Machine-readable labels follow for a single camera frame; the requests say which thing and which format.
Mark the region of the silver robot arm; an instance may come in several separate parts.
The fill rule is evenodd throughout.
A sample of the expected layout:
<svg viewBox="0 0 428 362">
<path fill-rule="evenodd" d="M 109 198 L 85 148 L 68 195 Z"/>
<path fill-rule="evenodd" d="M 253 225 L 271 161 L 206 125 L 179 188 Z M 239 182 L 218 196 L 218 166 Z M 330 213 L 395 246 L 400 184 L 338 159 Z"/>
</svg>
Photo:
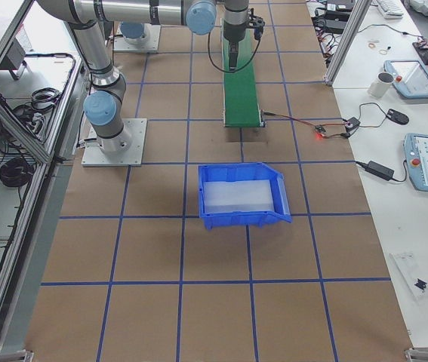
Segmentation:
<svg viewBox="0 0 428 362">
<path fill-rule="evenodd" d="M 66 23 L 91 75 L 92 95 L 83 109 L 104 153 L 120 152 L 132 144 L 121 118 L 126 80 L 105 45 L 102 22 L 186 26 L 206 35 L 217 19 L 215 1 L 40 1 L 51 16 Z"/>
<path fill-rule="evenodd" d="M 120 31 L 125 38 L 142 39 L 149 36 L 149 30 L 144 23 L 120 23 Z"/>
</svg>

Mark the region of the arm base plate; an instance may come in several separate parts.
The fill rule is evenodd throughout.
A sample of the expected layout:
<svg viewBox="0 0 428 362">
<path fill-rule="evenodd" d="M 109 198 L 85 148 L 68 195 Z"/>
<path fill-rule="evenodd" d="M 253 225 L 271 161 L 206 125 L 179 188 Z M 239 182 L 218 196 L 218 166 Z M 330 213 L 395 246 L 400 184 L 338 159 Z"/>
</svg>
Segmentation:
<svg viewBox="0 0 428 362">
<path fill-rule="evenodd" d="M 123 131 L 115 138 L 98 138 L 90 127 L 85 141 L 82 165 L 85 167 L 123 167 L 142 164 L 146 139 L 146 118 L 123 118 Z"/>
<path fill-rule="evenodd" d="M 118 28 L 113 43 L 115 51 L 131 53 L 157 53 L 159 49 L 161 27 L 160 25 L 145 25 L 149 30 L 149 36 L 142 39 L 125 38 L 122 35 L 120 28 Z"/>
</svg>

